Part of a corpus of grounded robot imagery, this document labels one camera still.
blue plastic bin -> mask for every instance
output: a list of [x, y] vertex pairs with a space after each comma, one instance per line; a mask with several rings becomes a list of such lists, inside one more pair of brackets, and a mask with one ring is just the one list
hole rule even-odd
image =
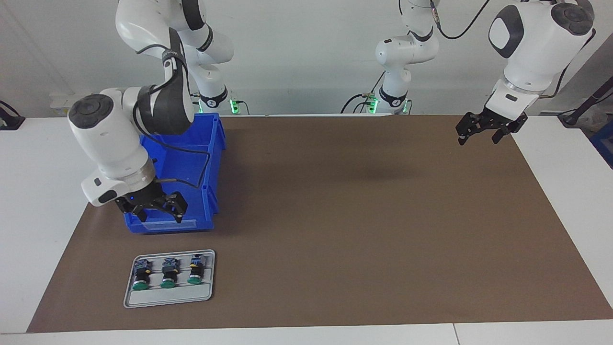
[[[125, 214], [126, 225], [133, 233], [173, 233], [184, 231], [211, 230], [213, 214], [219, 212], [217, 205], [217, 177], [221, 162], [221, 151], [226, 149], [226, 135], [219, 114], [196, 114], [192, 126], [181, 136], [157, 136], [156, 139], [184, 149], [207, 151], [211, 158], [208, 162], [200, 189], [173, 182], [164, 183], [166, 193], [180, 192], [188, 203], [183, 221], [175, 219], [158, 210], [145, 210], [147, 221], [142, 223], [138, 217]], [[182, 179], [194, 185], [207, 156], [167, 149], [152, 140], [142, 137], [141, 144], [154, 160], [158, 179]]]

